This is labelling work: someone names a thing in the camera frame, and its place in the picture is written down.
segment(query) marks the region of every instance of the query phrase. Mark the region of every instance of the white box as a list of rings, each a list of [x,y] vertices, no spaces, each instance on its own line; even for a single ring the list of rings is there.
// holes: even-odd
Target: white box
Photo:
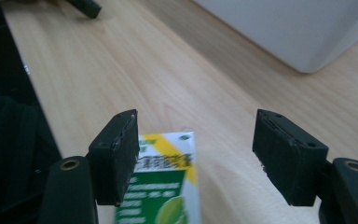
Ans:
[[[195,0],[303,73],[358,41],[358,0]]]

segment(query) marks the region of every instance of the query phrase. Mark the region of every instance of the screw hole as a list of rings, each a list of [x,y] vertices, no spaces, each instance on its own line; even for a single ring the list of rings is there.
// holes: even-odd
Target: screw hole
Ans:
[[[344,161],[351,170],[358,172],[358,162],[356,161]]]
[[[72,161],[65,161],[61,164],[60,169],[64,171],[73,170],[79,165],[79,161],[72,160]]]

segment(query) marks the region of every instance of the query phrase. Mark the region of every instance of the black object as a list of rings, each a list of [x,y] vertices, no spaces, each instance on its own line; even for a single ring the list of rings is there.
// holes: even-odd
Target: black object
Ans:
[[[37,104],[36,95],[24,69],[0,6],[0,96],[19,104]]]
[[[66,0],[89,18],[95,19],[101,11],[101,7],[92,0]]]
[[[0,96],[0,223],[35,219],[34,205],[12,215],[19,204],[40,203],[48,168],[60,159],[40,107]]]
[[[290,205],[313,206],[318,196],[321,223],[358,223],[358,161],[328,162],[327,146],[284,116],[261,109],[253,151]]]
[[[97,203],[120,206],[138,161],[136,110],[114,116],[89,146]]]
[[[37,223],[98,223],[86,158],[71,157],[51,166]]]
[[[98,204],[119,206],[139,155],[136,110],[114,116],[89,147],[50,169],[40,224],[98,223]]]

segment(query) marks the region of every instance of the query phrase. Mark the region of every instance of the wooden table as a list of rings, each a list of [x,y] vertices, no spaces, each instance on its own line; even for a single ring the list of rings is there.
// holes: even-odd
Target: wooden table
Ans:
[[[318,223],[320,201],[288,206],[252,152],[256,110],[358,160],[358,43],[305,75],[191,1],[98,2],[96,20],[62,0],[2,4],[62,155],[136,108],[140,133],[195,132],[203,223]]]

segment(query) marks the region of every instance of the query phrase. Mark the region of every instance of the light wood surface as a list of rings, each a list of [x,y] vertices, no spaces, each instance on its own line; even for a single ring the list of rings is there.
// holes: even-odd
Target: light wood surface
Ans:
[[[290,207],[263,173],[255,114],[285,115],[328,160],[358,160],[358,43],[305,75],[191,1],[98,2],[97,20],[62,0],[2,3],[62,155],[85,155],[136,108],[140,133],[195,132],[203,223],[318,223],[319,201]],[[100,223],[112,215],[100,208]]]

